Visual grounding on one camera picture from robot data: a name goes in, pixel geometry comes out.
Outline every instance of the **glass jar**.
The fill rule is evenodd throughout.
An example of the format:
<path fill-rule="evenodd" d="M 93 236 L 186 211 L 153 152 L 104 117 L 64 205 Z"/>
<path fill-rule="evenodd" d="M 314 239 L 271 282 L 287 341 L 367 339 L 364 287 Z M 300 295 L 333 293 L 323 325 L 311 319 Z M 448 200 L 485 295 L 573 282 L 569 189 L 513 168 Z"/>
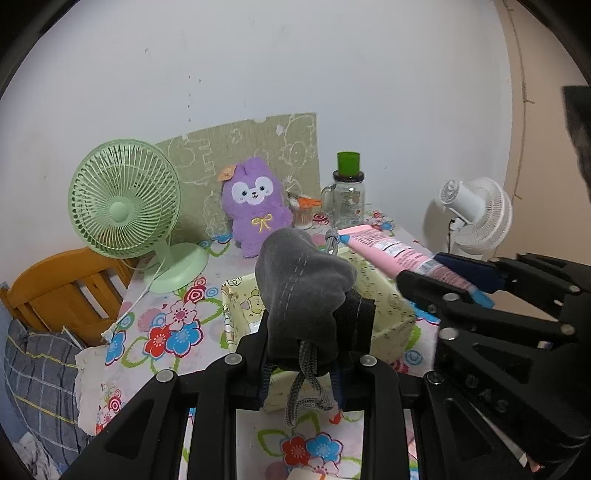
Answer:
<path fill-rule="evenodd" d="M 361 225 L 365 211 L 363 172 L 343 176 L 335 170 L 333 178 L 335 182 L 322 190 L 322 209 L 336 229 Z"/>

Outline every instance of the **green lid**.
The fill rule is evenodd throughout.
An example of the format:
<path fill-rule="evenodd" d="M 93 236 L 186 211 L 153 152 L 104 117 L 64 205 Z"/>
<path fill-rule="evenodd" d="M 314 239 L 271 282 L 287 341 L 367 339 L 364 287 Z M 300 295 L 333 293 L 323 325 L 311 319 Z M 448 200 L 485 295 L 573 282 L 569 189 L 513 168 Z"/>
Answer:
<path fill-rule="evenodd" d="M 338 152 L 336 154 L 339 174 L 345 177 L 355 177 L 359 174 L 359 153 Z"/>

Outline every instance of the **gray drawstring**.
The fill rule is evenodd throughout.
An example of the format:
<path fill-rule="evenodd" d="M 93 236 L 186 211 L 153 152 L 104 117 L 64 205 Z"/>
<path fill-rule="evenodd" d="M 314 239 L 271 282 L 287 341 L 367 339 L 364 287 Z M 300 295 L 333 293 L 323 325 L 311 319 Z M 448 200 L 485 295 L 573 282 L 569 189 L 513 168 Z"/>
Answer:
<path fill-rule="evenodd" d="M 324 239 L 326 240 L 325 252 L 332 255 L 339 253 L 339 234 L 336 230 L 329 229 Z M 291 384 L 285 407 L 285 423 L 289 428 L 296 426 L 297 412 L 300 407 L 316 408 L 318 410 L 330 410 L 332 408 L 332 402 L 329 396 L 316 378 L 318 372 L 316 355 L 317 349 L 312 342 L 300 343 L 300 372 L 298 372 L 294 382 Z M 317 397 L 298 398 L 304 380 L 307 380 L 312 388 L 318 392 Z"/>

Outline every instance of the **blue plaid fabric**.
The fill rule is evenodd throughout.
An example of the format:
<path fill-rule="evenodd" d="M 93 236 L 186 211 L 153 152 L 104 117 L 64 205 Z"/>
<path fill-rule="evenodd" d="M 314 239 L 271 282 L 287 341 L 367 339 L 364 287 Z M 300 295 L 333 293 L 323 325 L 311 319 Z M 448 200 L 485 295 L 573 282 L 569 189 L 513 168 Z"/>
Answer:
<path fill-rule="evenodd" d="M 30 333 L 18 320 L 8 328 L 4 356 L 8 397 L 29 431 L 64 466 L 89 441 L 76 424 L 74 356 L 78 352 L 65 333 Z"/>

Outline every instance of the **purple plush toy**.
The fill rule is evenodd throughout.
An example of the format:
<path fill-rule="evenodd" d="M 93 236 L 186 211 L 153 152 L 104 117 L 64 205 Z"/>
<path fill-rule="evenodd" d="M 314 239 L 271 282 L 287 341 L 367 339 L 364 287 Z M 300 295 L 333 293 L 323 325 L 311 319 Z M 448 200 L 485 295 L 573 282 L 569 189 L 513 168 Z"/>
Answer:
<path fill-rule="evenodd" d="M 292 214 L 283 205 L 282 186 L 261 158 L 249 158 L 226 174 L 222 206 L 232 217 L 232 233 L 244 258 L 255 257 L 275 230 L 291 225 Z"/>

